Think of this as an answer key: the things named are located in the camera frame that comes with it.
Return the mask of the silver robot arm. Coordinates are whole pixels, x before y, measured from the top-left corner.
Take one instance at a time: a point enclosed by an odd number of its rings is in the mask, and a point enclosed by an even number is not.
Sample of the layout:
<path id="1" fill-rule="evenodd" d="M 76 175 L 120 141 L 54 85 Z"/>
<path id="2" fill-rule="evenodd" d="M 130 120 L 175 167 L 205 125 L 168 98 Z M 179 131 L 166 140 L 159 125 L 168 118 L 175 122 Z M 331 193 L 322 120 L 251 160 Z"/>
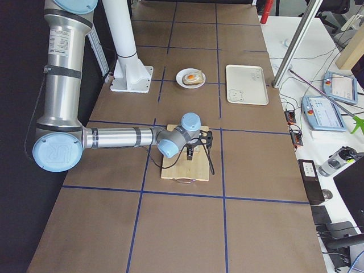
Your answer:
<path id="1" fill-rule="evenodd" d="M 48 61 L 44 67 L 43 115 L 36 123 L 32 157 L 42 169 L 64 172 L 73 168 L 87 148 L 134 148 L 156 145 L 171 158 L 201 143 L 201 121 L 195 113 L 183 115 L 172 131 L 148 128 L 87 128 L 81 114 L 90 114 L 101 83 L 83 76 L 87 35 L 93 31 L 97 1 L 46 1 L 49 25 Z"/>

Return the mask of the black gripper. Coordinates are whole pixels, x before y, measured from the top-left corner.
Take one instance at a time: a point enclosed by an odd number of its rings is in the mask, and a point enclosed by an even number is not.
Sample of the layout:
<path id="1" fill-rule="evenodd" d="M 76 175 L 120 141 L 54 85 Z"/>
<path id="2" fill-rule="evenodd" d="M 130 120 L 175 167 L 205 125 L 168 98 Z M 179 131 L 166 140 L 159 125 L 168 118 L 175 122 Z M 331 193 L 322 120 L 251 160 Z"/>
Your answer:
<path id="1" fill-rule="evenodd" d="M 192 161 L 193 160 L 193 151 L 195 150 L 195 147 L 202 145 L 201 139 L 199 137 L 192 138 L 186 145 L 187 150 L 187 160 Z"/>

